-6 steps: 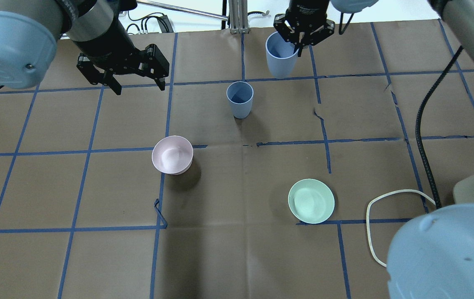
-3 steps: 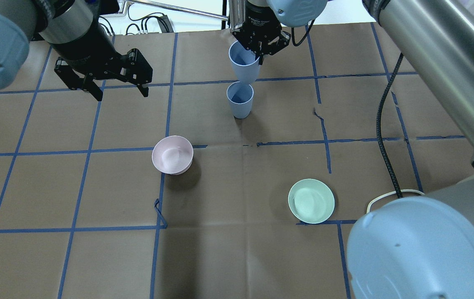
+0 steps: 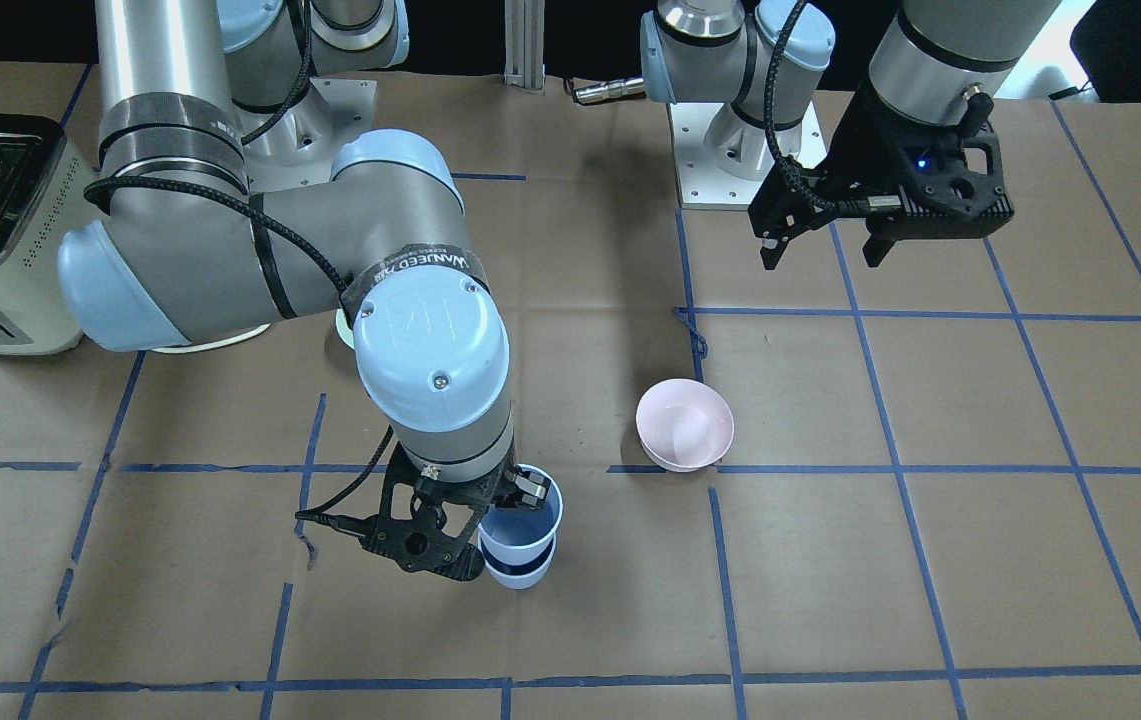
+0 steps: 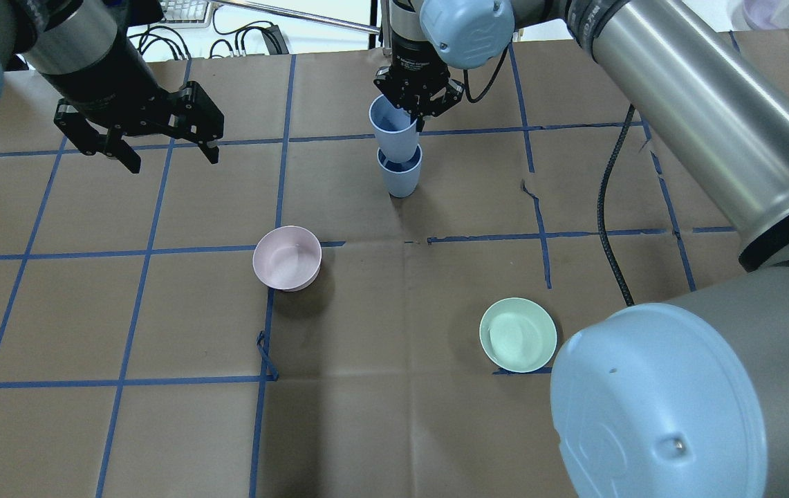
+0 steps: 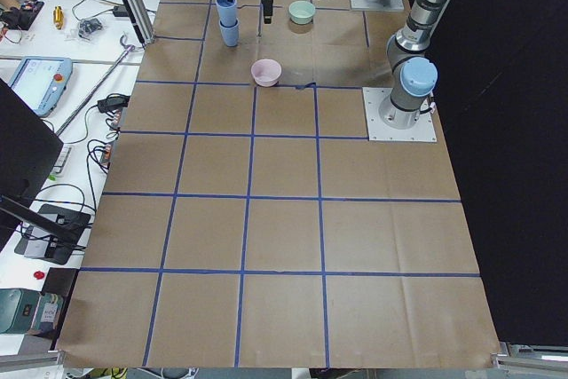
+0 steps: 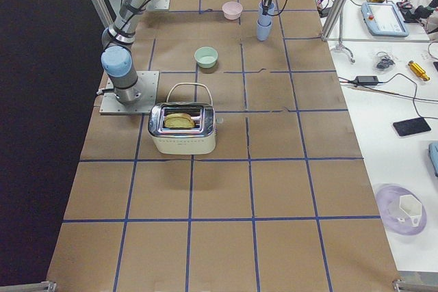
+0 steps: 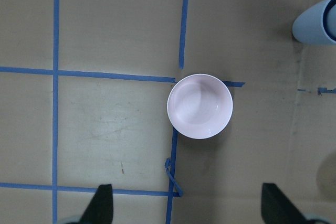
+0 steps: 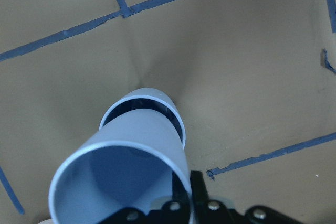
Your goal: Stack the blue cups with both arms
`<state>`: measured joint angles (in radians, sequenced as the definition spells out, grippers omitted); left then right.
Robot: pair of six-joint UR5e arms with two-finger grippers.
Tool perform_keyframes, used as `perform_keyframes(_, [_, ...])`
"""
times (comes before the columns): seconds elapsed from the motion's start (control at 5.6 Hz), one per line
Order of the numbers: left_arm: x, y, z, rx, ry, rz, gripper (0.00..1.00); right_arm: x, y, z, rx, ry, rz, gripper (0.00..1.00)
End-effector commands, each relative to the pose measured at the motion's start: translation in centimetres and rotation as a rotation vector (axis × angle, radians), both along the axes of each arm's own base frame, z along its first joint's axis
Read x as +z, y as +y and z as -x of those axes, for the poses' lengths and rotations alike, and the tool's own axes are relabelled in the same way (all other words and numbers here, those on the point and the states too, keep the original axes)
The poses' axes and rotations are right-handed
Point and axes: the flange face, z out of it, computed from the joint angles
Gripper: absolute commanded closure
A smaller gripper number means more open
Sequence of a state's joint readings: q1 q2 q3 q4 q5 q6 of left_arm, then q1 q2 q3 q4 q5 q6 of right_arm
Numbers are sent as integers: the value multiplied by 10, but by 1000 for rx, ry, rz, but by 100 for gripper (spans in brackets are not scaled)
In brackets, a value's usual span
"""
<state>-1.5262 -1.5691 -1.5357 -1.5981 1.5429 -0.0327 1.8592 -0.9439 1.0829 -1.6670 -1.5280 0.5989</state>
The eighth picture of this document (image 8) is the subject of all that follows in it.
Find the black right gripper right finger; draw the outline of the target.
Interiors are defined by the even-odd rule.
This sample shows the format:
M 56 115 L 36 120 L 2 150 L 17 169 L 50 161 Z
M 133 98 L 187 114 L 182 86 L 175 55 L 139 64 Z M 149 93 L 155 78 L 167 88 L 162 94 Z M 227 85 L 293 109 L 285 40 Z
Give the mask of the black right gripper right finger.
M 196 223 L 299 223 L 298 220 L 262 205 L 250 207 L 243 215 L 235 209 L 229 209 L 223 202 L 209 197 L 201 171 L 191 171 L 190 182 Z

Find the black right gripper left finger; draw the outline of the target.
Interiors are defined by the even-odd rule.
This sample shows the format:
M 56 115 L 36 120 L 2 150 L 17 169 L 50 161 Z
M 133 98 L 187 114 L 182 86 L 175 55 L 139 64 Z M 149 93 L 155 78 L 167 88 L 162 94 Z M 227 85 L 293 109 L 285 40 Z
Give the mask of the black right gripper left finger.
M 160 209 L 144 213 L 138 208 L 126 207 L 111 214 L 101 223 L 189 223 L 191 214 L 190 198 L 181 180 L 172 173 L 172 199 Z

